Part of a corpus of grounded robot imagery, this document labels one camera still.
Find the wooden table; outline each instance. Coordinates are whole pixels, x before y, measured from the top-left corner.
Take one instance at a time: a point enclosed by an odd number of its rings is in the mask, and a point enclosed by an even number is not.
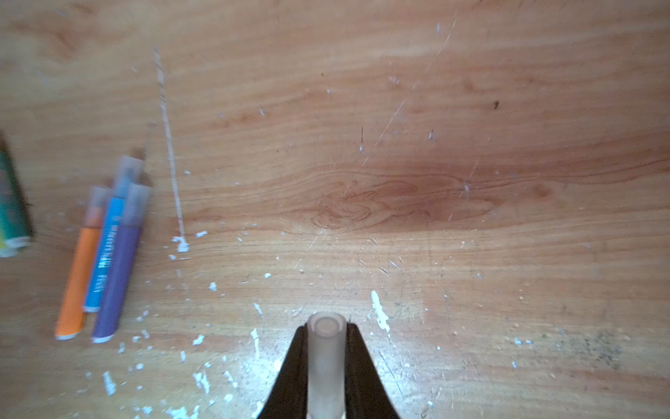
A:
[[[0,260],[0,416],[249,418],[317,310],[360,327],[404,418],[670,415],[666,1],[5,0],[0,23],[36,229]],[[56,342],[88,187],[134,147],[154,193],[119,332]]]

